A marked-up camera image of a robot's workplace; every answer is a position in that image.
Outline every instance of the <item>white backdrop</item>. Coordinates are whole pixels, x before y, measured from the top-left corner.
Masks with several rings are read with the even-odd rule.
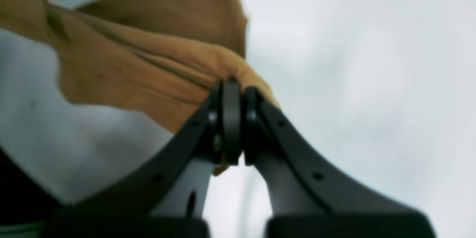
[[[248,61],[309,143],[427,213],[439,237],[475,237],[476,0],[243,4]],[[116,182],[171,137],[140,113],[67,104],[43,45],[0,30],[0,55],[0,142],[64,203]],[[214,238],[261,237],[270,216],[253,167],[211,179],[204,218]]]

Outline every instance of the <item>tan fabric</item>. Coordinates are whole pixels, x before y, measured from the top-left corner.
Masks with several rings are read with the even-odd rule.
[[[69,102],[142,111],[172,133],[232,77],[278,106],[244,59],[246,24],[239,0],[0,0],[0,27],[57,51]]]

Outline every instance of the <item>brown cloth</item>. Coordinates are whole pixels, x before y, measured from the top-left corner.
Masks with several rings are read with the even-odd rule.
[[[239,0],[0,0],[0,27],[56,50],[67,101],[142,111],[173,134],[230,78],[279,107],[244,59],[246,25]]]

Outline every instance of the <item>dark object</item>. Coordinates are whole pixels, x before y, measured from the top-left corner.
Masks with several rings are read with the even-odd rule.
[[[268,238],[433,238],[421,212],[359,184],[316,152],[255,88],[217,84],[153,159],[126,179],[48,218],[41,237],[209,237],[209,178],[241,151],[267,182]]]

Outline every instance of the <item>screw hole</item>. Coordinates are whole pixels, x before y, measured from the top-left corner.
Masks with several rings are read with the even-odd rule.
[[[312,175],[312,177],[314,177],[314,179],[317,179],[317,180],[323,180],[324,179],[324,176],[322,174],[319,174],[319,173],[314,173]]]
[[[193,191],[192,194],[190,194],[189,203],[187,204],[187,218],[191,218],[193,216],[196,199],[197,199],[197,194],[195,193],[195,191]]]
[[[154,175],[150,180],[153,181],[153,182],[159,182],[159,181],[161,181],[162,179],[164,179],[164,175],[162,175],[162,174],[156,174],[156,175]]]

